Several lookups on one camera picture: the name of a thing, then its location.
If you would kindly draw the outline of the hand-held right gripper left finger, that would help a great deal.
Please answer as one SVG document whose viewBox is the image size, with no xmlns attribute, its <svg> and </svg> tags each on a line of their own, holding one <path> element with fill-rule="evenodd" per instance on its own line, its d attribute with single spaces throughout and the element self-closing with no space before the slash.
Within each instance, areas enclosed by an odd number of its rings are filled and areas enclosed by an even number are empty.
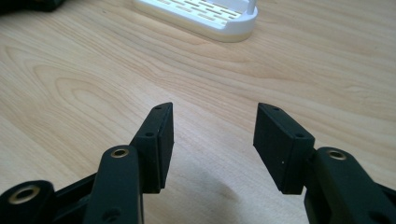
<svg viewBox="0 0 396 224">
<path fill-rule="evenodd" d="M 130 144 L 103 154 L 83 224 L 144 224 L 143 195 L 165 188 L 173 144 L 173 105 L 156 105 Z"/>
</svg>

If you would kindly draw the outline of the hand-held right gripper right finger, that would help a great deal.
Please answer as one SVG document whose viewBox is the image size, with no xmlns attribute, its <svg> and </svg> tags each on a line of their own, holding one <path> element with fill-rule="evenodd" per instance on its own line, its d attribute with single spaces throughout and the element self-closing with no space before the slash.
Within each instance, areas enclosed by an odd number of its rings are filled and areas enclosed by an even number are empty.
<svg viewBox="0 0 396 224">
<path fill-rule="evenodd" d="M 396 224 L 396 190 L 375 183 L 344 150 L 314 144 L 284 110 L 258 104 L 253 146 L 279 191 L 304 195 L 310 224 Z"/>
</svg>

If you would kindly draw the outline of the white slotted draining rack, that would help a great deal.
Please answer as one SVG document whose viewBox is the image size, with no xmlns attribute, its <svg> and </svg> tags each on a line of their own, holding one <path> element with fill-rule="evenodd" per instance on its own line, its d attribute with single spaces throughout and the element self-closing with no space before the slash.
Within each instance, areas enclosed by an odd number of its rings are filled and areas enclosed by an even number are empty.
<svg viewBox="0 0 396 224">
<path fill-rule="evenodd" d="M 151 16 L 226 43 L 250 37 L 258 16 L 257 0 L 134 0 Z"/>
</svg>

